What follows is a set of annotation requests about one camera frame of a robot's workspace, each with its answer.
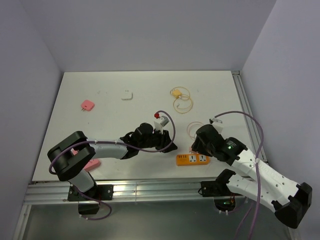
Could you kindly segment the pink plug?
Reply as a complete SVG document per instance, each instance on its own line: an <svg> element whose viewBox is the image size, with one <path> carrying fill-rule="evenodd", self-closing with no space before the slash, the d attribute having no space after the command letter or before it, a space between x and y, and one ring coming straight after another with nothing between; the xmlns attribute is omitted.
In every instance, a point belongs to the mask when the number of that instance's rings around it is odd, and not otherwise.
<svg viewBox="0 0 320 240"><path fill-rule="evenodd" d="M192 153L192 154L195 153L195 151L193 151L191 147L189 147L189 152Z"/></svg>

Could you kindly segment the orange power strip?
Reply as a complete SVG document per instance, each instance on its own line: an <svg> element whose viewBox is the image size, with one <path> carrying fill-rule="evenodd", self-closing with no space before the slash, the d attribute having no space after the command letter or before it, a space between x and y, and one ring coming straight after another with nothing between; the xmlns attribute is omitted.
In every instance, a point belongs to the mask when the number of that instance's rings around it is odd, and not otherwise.
<svg viewBox="0 0 320 240"><path fill-rule="evenodd" d="M202 154L178 154L176 156L178 167L208 165L210 161L208 156Z"/></svg>

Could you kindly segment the yellow plug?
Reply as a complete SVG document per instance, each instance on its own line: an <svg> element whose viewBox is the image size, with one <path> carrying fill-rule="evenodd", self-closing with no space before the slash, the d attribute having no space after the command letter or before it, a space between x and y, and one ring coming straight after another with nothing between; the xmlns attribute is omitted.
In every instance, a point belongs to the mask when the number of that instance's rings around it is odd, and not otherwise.
<svg viewBox="0 0 320 240"><path fill-rule="evenodd" d="M180 98L182 93L179 89L174 89L172 92L171 92L171 95L173 97L175 97L176 99Z"/></svg>

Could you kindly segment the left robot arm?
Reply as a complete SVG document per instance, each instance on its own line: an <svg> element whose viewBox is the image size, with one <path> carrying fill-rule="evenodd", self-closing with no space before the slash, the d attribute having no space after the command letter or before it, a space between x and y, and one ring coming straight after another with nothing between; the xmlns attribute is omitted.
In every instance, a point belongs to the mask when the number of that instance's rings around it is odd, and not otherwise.
<svg viewBox="0 0 320 240"><path fill-rule="evenodd" d="M82 131L76 131L51 148L49 173L61 182L69 182L86 200L96 197L98 188L85 165L92 159L113 158L126 160L139 152L170 153L178 149L175 135L168 130L156 130L149 123L142 123L135 131L116 140L89 140Z"/></svg>

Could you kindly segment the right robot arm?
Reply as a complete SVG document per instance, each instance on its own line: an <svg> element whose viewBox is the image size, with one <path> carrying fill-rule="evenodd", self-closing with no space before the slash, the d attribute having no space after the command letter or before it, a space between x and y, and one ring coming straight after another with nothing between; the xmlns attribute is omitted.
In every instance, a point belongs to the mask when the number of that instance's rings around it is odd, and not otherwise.
<svg viewBox="0 0 320 240"><path fill-rule="evenodd" d="M234 137L224 139L211 124L196 131L191 149L237 169L224 169L215 180L201 182L203 197L239 194L270 209L285 226L296 229L312 204L312 187L297 183L256 159L255 154Z"/></svg>

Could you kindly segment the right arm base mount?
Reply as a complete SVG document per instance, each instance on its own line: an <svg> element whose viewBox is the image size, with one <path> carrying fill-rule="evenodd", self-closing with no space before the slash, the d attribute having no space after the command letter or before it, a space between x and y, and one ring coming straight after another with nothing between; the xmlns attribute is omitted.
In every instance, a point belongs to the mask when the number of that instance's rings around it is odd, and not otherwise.
<svg viewBox="0 0 320 240"><path fill-rule="evenodd" d="M227 184L230 182L230 178L236 173L232 170L225 169L215 180L205 180L200 182L200 188L198 194L203 198L217 198L222 197L222 199L214 199L214 206L219 214L225 213L228 215L232 213L237 208L236 196L237 193L231 192Z"/></svg>

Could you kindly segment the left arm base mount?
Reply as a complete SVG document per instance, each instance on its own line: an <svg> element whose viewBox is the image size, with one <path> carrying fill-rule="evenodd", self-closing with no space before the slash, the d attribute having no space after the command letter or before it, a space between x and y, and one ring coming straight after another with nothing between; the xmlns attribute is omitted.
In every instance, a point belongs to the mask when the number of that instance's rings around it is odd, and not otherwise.
<svg viewBox="0 0 320 240"><path fill-rule="evenodd" d="M114 186L112 184L95 185L86 192L81 192L77 187L70 186L67 201L78 203L77 210L81 217L99 220L111 214L112 207L107 201L113 199L113 193ZM102 210L107 210L106 216L94 217Z"/></svg>

